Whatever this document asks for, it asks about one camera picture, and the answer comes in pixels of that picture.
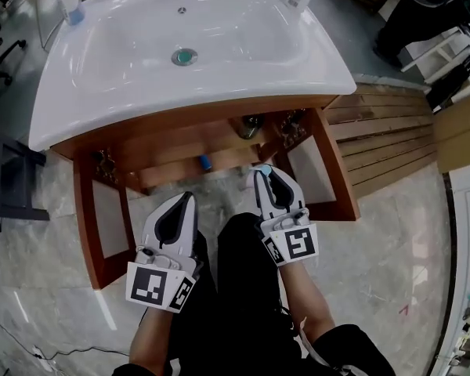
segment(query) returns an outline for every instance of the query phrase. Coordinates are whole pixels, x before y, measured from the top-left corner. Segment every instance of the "black pants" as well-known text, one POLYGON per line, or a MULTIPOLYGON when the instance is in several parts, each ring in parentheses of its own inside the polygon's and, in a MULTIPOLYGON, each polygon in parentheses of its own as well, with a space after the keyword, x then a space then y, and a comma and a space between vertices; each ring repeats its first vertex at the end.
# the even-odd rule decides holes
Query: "black pants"
POLYGON ((258 223, 251 213, 235 215, 219 234, 218 293, 205 238, 198 234, 193 249, 204 267, 182 312, 174 315, 169 342, 168 361, 179 358, 182 376, 220 369, 298 374, 301 351, 291 317, 280 306, 277 267, 258 223))
POLYGON ((466 21, 467 16, 462 0, 434 9, 400 0, 379 32, 378 49, 385 56, 396 56, 410 43, 429 40, 466 21))

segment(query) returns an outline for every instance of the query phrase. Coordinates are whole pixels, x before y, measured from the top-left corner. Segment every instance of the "wooden cabinet frame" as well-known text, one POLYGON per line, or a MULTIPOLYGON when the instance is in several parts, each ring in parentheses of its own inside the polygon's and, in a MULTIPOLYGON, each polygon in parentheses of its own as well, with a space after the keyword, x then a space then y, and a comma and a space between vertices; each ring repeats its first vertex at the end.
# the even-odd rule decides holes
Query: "wooden cabinet frame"
MULTIPOLYGON (((279 118, 285 115, 282 112, 289 110, 312 107, 306 110, 305 117, 300 121, 300 124, 306 134, 315 139, 336 196, 334 202, 307 204, 310 218, 312 220, 343 221, 358 219, 359 209, 346 175, 342 156, 322 112, 322 109, 334 98, 335 96, 268 96, 181 107, 98 128, 53 146, 54 151, 74 160, 78 228, 92 286, 95 289, 106 287, 125 274, 127 261, 134 259, 136 245, 128 213, 126 186, 143 191, 144 187, 163 182, 164 178, 156 177, 156 173, 160 174, 162 171, 162 173, 168 174, 177 168, 179 175, 176 175, 175 179, 181 176, 200 174, 199 168, 193 168, 195 157, 199 154, 210 154, 215 169, 263 162, 274 157, 278 167, 290 175, 294 175, 287 153, 302 141, 284 148, 277 128, 272 126, 272 123, 275 124, 279 118), (228 121, 231 123, 230 119, 239 118, 246 114, 260 113, 269 113, 266 128, 253 142, 234 139, 231 135, 219 136, 219 140, 209 140, 208 132, 202 131, 209 129, 209 126, 206 125, 209 122, 228 121), (158 132, 164 136, 154 138, 153 134, 158 132), (163 143, 165 150, 169 149, 174 153, 171 154, 172 157, 181 160, 169 163, 166 157, 146 157, 145 161, 139 157, 139 155, 153 155, 153 152, 157 150, 154 150, 150 144, 157 144, 159 150, 160 143, 163 143), (100 179, 96 174, 96 163, 91 157, 91 152, 102 149, 115 151, 118 184, 100 179), (124 173, 120 173, 119 162, 121 167, 125 169, 124 173), (150 163, 153 163, 154 167, 143 168, 150 163), (109 258, 103 257, 101 248, 94 205, 93 180, 115 188, 120 194, 128 250, 109 258)), ((220 122, 219 126, 224 127, 224 122, 220 122)))

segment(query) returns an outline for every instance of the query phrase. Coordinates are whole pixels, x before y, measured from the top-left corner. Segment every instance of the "metal stand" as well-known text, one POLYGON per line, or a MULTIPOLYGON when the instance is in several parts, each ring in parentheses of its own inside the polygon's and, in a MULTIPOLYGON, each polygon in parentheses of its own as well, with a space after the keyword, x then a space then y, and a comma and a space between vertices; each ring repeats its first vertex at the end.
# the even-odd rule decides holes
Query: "metal stand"
POLYGON ((54 34, 54 32, 56 31, 56 29, 60 27, 60 25, 63 23, 63 19, 61 19, 57 23, 57 25, 49 32, 49 34, 47 35, 47 39, 44 42, 42 38, 42 30, 40 29, 40 16, 38 15, 38 0, 34 0, 34 14, 37 19, 37 29, 38 29, 38 36, 40 38, 40 46, 42 47, 42 49, 44 49, 45 52, 47 52, 47 50, 45 50, 45 47, 49 43, 49 40, 54 34))
POLYGON ((0 218, 49 220, 31 204, 35 166, 44 164, 44 154, 0 134, 0 218))

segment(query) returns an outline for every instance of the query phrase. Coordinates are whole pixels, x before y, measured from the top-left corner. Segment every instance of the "white sink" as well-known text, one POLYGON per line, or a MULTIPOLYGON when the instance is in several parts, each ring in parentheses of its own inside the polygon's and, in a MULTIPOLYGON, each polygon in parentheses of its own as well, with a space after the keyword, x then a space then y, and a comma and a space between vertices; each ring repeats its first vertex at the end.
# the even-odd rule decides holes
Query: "white sink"
POLYGON ((82 23, 61 27, 45 65, 33 150, 175 107, 356 88, 316 17, 281 0, 88 0, 84 7, 82 23), (194 50, 197 61, 175 65, 179 49, 194 50))

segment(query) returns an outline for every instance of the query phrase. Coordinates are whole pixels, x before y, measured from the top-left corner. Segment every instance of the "wire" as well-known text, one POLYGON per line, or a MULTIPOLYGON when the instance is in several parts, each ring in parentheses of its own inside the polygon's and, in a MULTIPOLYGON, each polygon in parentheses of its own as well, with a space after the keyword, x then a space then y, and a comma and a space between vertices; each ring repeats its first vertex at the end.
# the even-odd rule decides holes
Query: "wire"
POLYGON ((29 349, 27 349, 24 345, 22 345, 22 344, 20 343, 20 341, 19 341, 17 338, 15 338, 12 334, 10 334, 9 331, 8 331, 5 327, 3 327, 1 324, 0 324, 0 328, 1 328, 5 333, 7 333, 17 344, 19 344, 19 346, 20 346, 22 349, 24 349, 24 351, 26 351, 27 353, 29 353, 29 354, 32 355, 32 356, 38 357, 37 354, 35 354, 35 353, 33 353, 33 352, 30 352, 29 349))
POLYGON ((91 349, 94 349, 96 351, 101 351, 102 353, 120 354, 123 356, 128 356, 128 354, 126 354, 125 352, 114 351, 113 349, 105 349, 105 348, 100 348, 100 347, 89 347, 87 349, 72 349, 71 351, 68 351, 68 352, 58 351, 54 355, 52 355, 50 358, 42 358, 41 356, 36 355, 36 354, 35 356, 42 360, 53 360, 58 355, 68 356, 68 355, 71 355, 72 353, 86 353, 87 351, 90 351, 91 349))
POLYGON ((0 328, 5 332, 7 333, 26 353, 30 354, 31 356, 34 356, 35 358, 39 359, 39 360, 47 360, 47 361, 50 361, 50 360, 53 360, 54 358, 56 358, 58 355, 62 355, 62 356, 69 356, 71 355, 72 353, 86 353, 88 351, 91 351, 92 349, 96 350, 96 351, 100 351, 102 353, 112 353, 112 354, 119 354, 119 355, 123 355, 123 356, 128 356, 128 354, 126 354, 125 352, 120 352, 120 351, 115 351, 113 349, 105 349, 105 348, 100 348, 100 347, 89 347, 87 349, 72 349, 71 351, 69 352, 64 352, 64 351, 56 351, 56 353, 54 355, 52 355, 51 357, 47 358, 47 357, 44 357, 44 356, 41 356, 41 355, 38 355, 34 352, 31 352, 29 349, 27 349, 23 344, 21 344, 21 342, 16 338, 14 337, 14 335, 12 335, 5 327, 3 327, 1 324, 0 324, 0 328))
POLYGON ((146 312, 148 312, 148 308, 144 311, 143 316, 141 317, 141 320, 139 321, 139 325, 141 326, 141 323, 143 322, 144 316, 146 315, 146 312))

